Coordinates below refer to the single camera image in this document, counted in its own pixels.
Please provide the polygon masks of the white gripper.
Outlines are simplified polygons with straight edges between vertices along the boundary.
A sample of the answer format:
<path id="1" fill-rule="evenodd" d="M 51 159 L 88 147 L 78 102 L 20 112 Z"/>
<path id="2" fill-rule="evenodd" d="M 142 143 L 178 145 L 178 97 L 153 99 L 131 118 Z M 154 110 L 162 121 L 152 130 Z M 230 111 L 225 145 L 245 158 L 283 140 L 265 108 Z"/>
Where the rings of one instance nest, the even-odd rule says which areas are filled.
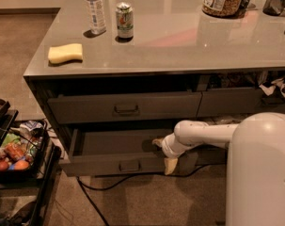
<path id="1" fill-rule="evenodd" d="M 180 157 L 186 151 L 192 149 L 192 146 L 186 146 L 181 144 L 175 137 L 174 134 L 170 134 L 164 138 L 155 138 L 152 143 L 159 148 L 162 147 L 166 158 L 164 159 L 165 163 L 165 175 L 170 175 L 174 172 L 177 163 L 178 157 Z"/>

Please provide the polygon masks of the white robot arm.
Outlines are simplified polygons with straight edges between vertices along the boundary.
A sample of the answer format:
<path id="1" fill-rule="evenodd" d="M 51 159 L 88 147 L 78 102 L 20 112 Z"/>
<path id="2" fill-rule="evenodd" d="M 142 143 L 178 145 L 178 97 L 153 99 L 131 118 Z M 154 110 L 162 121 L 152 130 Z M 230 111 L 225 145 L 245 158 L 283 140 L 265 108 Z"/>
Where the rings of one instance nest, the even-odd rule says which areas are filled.
<path id="1" fill-rule="evenodd" d="M 226 149 L 225 226 L 285 226 L 285 114 L 258 113 L 236 124 L 180 121 L 152 143 L 166 156 L 165 174 L 199 145 Z"/>

